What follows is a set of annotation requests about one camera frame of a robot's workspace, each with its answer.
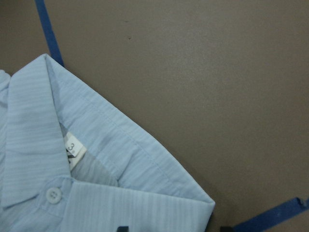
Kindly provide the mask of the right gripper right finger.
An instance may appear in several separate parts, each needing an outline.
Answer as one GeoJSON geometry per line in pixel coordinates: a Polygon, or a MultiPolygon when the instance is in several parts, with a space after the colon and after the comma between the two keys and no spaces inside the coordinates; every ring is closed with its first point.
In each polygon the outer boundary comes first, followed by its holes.
{"type": "Polygon", "coordinates": [[[233,232],[233,228],[230,226],[221,226],[220,232],[233,232]]]}

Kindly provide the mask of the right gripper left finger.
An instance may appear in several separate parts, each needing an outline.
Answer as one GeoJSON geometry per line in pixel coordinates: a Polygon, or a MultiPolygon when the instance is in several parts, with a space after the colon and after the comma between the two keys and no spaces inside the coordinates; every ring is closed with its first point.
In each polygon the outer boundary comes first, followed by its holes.
{"type": "Polygon", "coordinates": [[[117,232],[128,232],[128,226],[119,226],[117,232]]]}

